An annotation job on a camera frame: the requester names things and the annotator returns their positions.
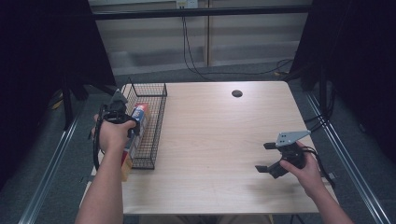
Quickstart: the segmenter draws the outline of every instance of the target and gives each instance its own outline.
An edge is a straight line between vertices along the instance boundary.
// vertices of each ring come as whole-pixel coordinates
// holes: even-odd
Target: human hand
[[[95,115],[93,119],[96,122],[98,115]],[[104,120],[99,133],[99,147],[106,153],[110,150],[124,148],[129,140],[128,130],[134,126],[136,126],[136,123],[132,120],[128,120],[122,124],[113,124]]]
[[[304,145],[298,141],[297,145],[299,147],[304,147]],[[318,162],[314,159],[311,153],[305,152],[304,155],[306,164],[303,169],[299,169],[285,160],[281,160],[279,164],[285,168],[285,170],[294,174],[301,186],[303,186],[306,195],[308,195],[310,198],[313,198],[326,189],[320,176]]]

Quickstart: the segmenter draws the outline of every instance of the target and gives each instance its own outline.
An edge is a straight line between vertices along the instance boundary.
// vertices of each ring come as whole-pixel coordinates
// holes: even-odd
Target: wall
[[[122,5],[101,2],[90,1],[93,13],[176,8],[176,1]],[[269,7],[310,5],[311,1],[200,0],[198,4]],[[305,20],[306,13],[186,18],[191,55],[197,67],[293,58]],[[97,25],[115,75],[186,68],[183,54],[188,47],[183,41],[181,18],[98,21]]]

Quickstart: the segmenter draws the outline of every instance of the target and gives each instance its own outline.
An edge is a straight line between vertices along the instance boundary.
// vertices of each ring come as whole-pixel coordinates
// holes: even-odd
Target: human arm
[[[106,153],[81,207],[76,223],[122,223],[122,188],[120,162],[128,141],[127,132],[135,123],[102,123],[100,148]]]
[[[299,142],[297,142],[297,144],[300,147],[304,146]],[[306,165],[303,169],[298,169],[284,160],[280,161],[280,165],[297,177],[306,195],[308,195],[317,206],[324,223],[353,223],[337,201],[332,197],[330,192],[325,188],[320,177],[317,161],[311,153],[305,152],[304,155]]]

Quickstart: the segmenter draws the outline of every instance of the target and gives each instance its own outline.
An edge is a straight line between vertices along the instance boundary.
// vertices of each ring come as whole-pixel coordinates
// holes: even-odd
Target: metal wire basket
[[[134,154],[133,169],[153,170],[157,159],[163,113],[167,97],[165,83],[130,83],[122,87],[122,93],[128,99],[127,113],[132,114],[134,105],[148,103],[150,119],[139,147]]]

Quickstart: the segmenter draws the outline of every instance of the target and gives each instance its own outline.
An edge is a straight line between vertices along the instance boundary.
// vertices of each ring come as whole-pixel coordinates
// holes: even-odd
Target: table
[[[260,174],[279,161],[280,132],[306,130],[289,86],[280,81],[167,83],[155,170],[122,183],[124,214],[316,213],[297,178]],[[232,96],[240,90],[241,97]],[[313,147],[309,136],[301,140]],[[336,199],[330,184],[326,188]]]

